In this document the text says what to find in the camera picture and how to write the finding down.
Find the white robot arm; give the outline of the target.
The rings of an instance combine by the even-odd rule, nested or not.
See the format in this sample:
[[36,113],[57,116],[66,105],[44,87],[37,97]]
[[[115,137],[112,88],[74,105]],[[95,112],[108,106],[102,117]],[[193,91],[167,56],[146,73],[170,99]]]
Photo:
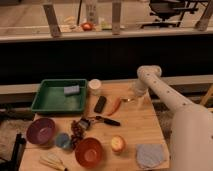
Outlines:
[[151,89],[174,114],[170,137],[170,171],[213,171],[213,113],[161,80],[157,65],[140,66],[133,92]]

